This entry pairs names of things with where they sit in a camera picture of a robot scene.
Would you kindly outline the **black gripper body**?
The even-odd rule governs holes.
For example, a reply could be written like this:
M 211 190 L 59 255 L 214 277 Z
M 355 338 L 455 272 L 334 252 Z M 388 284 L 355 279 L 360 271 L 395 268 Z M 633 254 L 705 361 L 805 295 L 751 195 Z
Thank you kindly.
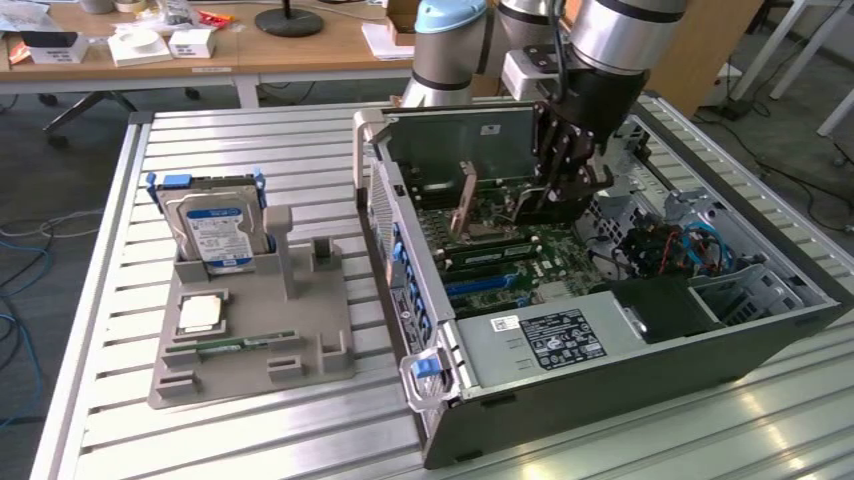
M 563 57 L 550 103 L 572 126 L 592 133 L 600 153 L 624 122 L 649 78 L 649 70 L 612 73 L 587 64 L 576 55 Z

